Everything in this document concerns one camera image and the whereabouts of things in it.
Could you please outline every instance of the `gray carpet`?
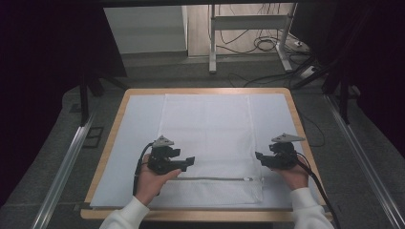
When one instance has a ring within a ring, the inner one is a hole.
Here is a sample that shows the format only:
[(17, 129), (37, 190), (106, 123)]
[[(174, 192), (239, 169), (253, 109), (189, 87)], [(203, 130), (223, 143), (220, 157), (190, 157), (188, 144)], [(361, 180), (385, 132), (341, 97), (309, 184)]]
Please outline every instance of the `gray carpet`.
[[(247, 80), (283, 73), (276, 56), (220, 58), (216, 74), (209, 74), (206, 58), (183, 56), (124, 56), (127, 78), (120, 80), (132, 88), (212, 88), (243, 87)], [(284, 87), (290, 79), (273, 76), (248, 87)], [(91, 111), (97, 111), (93, 132), (101, 138), (84, 142), (48, 228), (97, 228), (101, 220), (80, 217), (80, 207), (93, 179), (104, 144), (124, 95), (115, 85), (101, 80), (101, 97), (89, 95)], [(321, 93), (320, 78), (293, 91), (306, 134), (325, 190), (337, 212), (342, 228), (392, 228), (351, 148), (339, 130)], [(67, 92), (63, 109), (37, 159), (8, 202), (0, 210), (0, 228), (29, 228), (47, 195), (63, 157), (69, 149), (80, 122), (78, 89)], [(349, 120), (375, 170), (393, 195), (398, 207), (405, 209), (405, 160), (371, 121), (349, 103)], [(292, 223), (154, 223), (141, 228), (293, 228)]]

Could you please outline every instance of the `white desk leg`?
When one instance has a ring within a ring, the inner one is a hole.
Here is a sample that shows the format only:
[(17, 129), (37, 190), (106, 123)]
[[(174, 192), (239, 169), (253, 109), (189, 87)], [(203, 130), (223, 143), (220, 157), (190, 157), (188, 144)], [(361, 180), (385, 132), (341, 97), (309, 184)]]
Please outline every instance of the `white desk leg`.
[(211, 49), (209, 51), (209, 72), (217, 72), (217, 46), (215, 44), (215, 5), (211, 5)]
[(277, 53), (280, 56), (281, 62), (283, 64), (283, 67), (286, 72), (292, 71), (292, 67), (289, 64), (288, 58), (286, 56), (285, 45), (286, 45), (286, 40), (287, 40), (287, 36), (289, 33), (289, 28), (291, 27), (292, 18), (294, 17), (294, 12), (295, 12), (296, 6), (297, 6), (297, 4), (293, 3), (291, 8), (289, 9), (288, 17), (286, 20), (286, 25), (283, 29), (283, 33), (282, 33), (280, 42), (277, 42), (277, 45), (276, 45)]

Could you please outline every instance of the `wooden table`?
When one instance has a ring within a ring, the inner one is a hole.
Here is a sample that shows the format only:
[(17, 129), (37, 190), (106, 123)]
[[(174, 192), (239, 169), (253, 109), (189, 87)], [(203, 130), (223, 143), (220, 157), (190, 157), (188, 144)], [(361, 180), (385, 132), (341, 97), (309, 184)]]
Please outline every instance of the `wooden table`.
[[(182, 88), (182, 89), (130, 89), (126, 91), (113, 127), (107, 139), (104, 151), (100, 162), (98, 163), (95, 176), (89, 188), (85, 203), (90, 203), (96, 191), (96, 187), (101, 180), (107, 164), (110, 153), (113, 149), (114, 142), (117, 137), (118, 128), (121, 120), (124, 117), (126, 105), (131, 95), (140, 94), (284, 94), (293, 123), (297, 134), (306, 137), (291, 93), (285, 88)], [(312, 152), (307, 141), (301, 142), (304, 154), (309, 161), (312, 171), (320, 178), (318, 169), (313, 160)], [(321, 205), (325, 205), (325, 201), (318, 193)], [(105, 219), (114, 209), (82, 209), (81, 216), (84, 219)], [(327, 213), (327, 217), (331, 220), (331, 214)], [(275, 209), (275, 210), (151, 210), (144, 220), (153, 221), (215, 221), (215, 222), (273, 222), (273, 221), (292, 221), (291, 209)]]

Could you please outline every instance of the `person's hand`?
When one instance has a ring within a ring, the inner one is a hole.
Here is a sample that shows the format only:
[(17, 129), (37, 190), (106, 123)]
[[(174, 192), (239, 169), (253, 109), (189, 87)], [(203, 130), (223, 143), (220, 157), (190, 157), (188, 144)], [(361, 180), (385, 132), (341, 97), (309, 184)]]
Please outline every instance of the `person's hand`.
[[(298, 159), (306, 164), (306, 162), (298, 156)], [(308, 180), (309, 180), (309, 175), (308, 173), (299, 165), (295, 165), (293, 168), (289, 170), (280, 170), (280, 169), (272, 169), (272, 171), (277, 172), (280, 174), (288, 187), (291, 189), (291, 191), (299, 188), (306, 188), (308, 187)]]
[(147, 206), (160, 192), (161, 187), (163, 187), (163, 184), (165, 184), (167, 180), (177, 177), (181, 173), (181, 170), (178, 169), (165, 175), (155, 174), (155, 172), (150, 170), (147, 166), (149, 156), (150, 155), (148, 154), (143, 158), (138, 180), (137, 193), (135, 194), (135, 198), (137, 198), (145, 206)]

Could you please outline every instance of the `sleeve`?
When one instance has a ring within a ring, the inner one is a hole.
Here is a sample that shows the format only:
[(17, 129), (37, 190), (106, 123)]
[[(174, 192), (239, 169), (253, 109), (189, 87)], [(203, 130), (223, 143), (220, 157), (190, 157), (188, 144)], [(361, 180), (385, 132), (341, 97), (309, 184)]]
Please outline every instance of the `sleeve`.
[(100, 229), (138, 229), (149, 208), (135, 197), (124, 208), (112, 212), (101, 224)]
[(324, 208), (313, 199), (309, 188), (300, 188), (291, 192), (292, 218), (295, 229), (332, 229), (333, 226), (325, 217)]

